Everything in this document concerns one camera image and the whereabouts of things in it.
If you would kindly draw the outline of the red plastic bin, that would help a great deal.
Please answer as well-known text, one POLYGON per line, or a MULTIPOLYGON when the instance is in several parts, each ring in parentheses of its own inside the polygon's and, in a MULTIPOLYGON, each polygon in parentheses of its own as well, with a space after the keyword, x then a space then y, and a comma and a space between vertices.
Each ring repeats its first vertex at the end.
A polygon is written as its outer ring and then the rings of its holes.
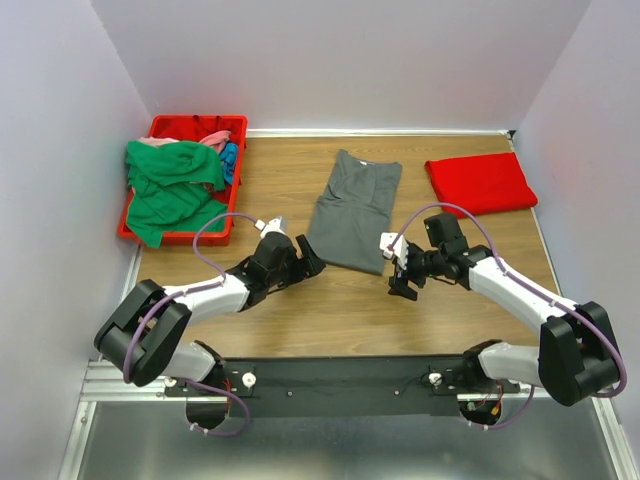
MULTIPOLYGON (((238 189, 241 185, 242 163, 246 150, 247 119, 244 116, 160 115, 154 118, 145 137, 174 138, 198 143, 199 140, 207 135, 220 130, 229 130, 231 132, 229 142, 239 147, 239 155, 233 184, 226 184, 226 188, 223 191, 214 192, 212 196, 227 205, 227 212, 232 212, 235 210, 238 189)), ((132 198, 133 192, 129 187, 129 193, 118 225, 118 235, 123 239, 134 240, 144 244, 126 225, 126 215, 132 198)), ((196 232, 166 233, 160 246, 186 246, 192 242, 195 235, 196 232)))

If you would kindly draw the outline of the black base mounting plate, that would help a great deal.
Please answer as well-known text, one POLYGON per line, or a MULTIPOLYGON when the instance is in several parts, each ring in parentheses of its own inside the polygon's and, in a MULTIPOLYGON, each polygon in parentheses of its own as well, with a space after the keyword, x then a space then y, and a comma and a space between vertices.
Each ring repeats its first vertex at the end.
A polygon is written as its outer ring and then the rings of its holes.
POLYGON ((228 386, 258 417, 454 416, 463 398, 514 394, 518 385, 468 384, 461 355, 228 358, 228 386))

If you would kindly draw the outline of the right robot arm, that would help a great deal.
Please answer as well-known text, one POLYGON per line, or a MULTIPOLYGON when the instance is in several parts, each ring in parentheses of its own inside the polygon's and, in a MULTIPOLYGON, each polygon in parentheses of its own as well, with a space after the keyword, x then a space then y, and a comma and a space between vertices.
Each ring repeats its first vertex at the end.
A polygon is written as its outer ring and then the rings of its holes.
POLYGON ((390 294, 416 300, 428 279, 445 280, 498 304, 539 337, 535 347, 488 340, 468 349, 459 369, 467 389, 480 392, 509 380, 541 387, 564 406, 624 391, 626 368, 601 305, 541 287, 510 267, 491 242, 470 246, 451 213, 431 216, 424 226, 428 250, 402 232, 381 235, 380 250, 394 264, 390 294))

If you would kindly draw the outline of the blue t shirt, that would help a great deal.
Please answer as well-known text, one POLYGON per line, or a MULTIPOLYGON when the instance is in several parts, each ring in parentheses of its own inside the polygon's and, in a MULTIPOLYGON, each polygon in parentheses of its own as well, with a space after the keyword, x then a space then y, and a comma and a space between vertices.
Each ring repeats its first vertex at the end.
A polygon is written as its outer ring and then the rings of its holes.
POLYGON ((228 185, 233 184, 238 155, 239 147, 231 142, 228 142, 219 153, 223 179, 228 185))

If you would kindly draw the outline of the folded red t shirt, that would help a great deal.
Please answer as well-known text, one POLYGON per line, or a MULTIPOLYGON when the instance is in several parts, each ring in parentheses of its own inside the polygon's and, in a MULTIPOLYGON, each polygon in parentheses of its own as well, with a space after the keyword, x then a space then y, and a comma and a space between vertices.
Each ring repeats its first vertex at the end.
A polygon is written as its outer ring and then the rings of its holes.
POLYGON ((530 209, 538 203, 513 152, 426 161, 425 170, 439 202, 474 216, 530 209))

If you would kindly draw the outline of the pink t shirt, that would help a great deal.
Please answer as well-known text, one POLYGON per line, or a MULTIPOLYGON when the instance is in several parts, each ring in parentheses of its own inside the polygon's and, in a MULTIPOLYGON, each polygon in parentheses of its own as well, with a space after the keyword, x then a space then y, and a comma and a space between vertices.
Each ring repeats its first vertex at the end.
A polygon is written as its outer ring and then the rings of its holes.
MULTIPOLYGON (((231 138, 231 132, 229 130, 220 130, 214 132, 198 141, 199 144, 212 148, 217 153, 220 153, 225 146, 229 143, 231 138)), ((174 138, 157 138, 157 137, 140 137, 137 142, 149 145, 152 147, 160 147, 163 145, 181 143, 181 140, 174 138)))

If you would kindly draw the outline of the grey t shirt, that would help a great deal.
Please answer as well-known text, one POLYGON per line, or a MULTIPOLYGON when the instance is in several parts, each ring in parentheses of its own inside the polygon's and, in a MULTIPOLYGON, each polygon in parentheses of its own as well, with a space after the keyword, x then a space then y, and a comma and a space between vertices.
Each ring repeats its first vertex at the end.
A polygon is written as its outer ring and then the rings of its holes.
POLYGON ((311 217, 308 241, 325 263, 380 275, 380 237, 391 226, 402 165, 375 163, 338 151, 311 217))

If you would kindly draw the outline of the green t shirt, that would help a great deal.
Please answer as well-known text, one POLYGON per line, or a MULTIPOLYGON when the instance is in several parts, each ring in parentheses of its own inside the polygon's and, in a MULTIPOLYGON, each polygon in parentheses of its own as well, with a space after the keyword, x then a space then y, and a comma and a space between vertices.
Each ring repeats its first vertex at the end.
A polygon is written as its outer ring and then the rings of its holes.
POLYGON ((220 157, 208 146, 131 141, 126 164, 133 192, 126 225, 149 247, 159 247, 166 233, 197 232, 228 210, 212 196, 226 183, 220 157))

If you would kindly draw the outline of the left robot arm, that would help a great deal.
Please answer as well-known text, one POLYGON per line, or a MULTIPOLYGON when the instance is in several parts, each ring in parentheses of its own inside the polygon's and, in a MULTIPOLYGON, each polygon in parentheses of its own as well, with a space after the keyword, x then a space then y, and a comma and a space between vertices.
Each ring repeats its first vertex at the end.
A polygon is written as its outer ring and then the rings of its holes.
POLYGON ((319 275, 326 264, 306 237, 269 232, 254 253, 213 279, 163 287, 137 283, 94 337, 94 347, 128 384, 146 386, 159 377, 187 379, 201 395, 222 380, 220 356, 202 342, 182 340, 187 326, 217 315, 246 311, 279 290, 319 275))

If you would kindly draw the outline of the aluminium frame rail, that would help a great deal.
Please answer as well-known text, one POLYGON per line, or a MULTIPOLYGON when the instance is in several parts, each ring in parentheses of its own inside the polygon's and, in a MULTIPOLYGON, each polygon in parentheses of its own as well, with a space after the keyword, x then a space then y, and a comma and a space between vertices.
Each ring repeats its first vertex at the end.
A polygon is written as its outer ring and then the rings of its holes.
POLYGON ((454 416, 258 417, 230 438, 187 429, 185 411, 219 398, 138 388, 91 363, 60 475, 64 479, 635 479, 612 404, 573 408, 541 389, 503 399, 484 430, 454 416))

